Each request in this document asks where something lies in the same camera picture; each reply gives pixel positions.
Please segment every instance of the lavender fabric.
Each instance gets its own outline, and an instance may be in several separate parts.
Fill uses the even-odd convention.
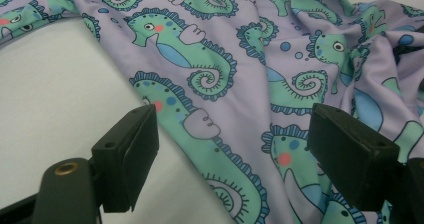
[[[306,146],[313,103],[424,156],[424,12],[381,0],[0,0],[0,47],[83,18],[237,223],[388,223]],[[397,54],[394,48],[408,48]]]

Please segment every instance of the blue bubble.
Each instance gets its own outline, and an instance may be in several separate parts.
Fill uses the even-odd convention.
[[[108,10],[108,9],[106,9],[106,8],[100,8],[100,9],[98,10],[98,12],[99,12],[99,13],[109,13],[109,10]]]
[[[288,51],[291,48],[291,44],[289,42],[283,42],[280,46],[282,51]]]
[[[403,35],[399,40],[399,45],[407,46],[414,42],[414,37],[411,35]]]
[[[166,98],[166,104],[173,106],[177,103],[177,99],[175,97],[168,97]]]
[[[296,57],[296,59],[302,59],[303,53],[297,52],[296,55],[295,55],[295,57]]]
[[[289,144],[290,149],[292,149],[292,150],[296,150],[299,147],[299,145],[300,145],[300,143],[299,143],[298,140],[293,140]]]

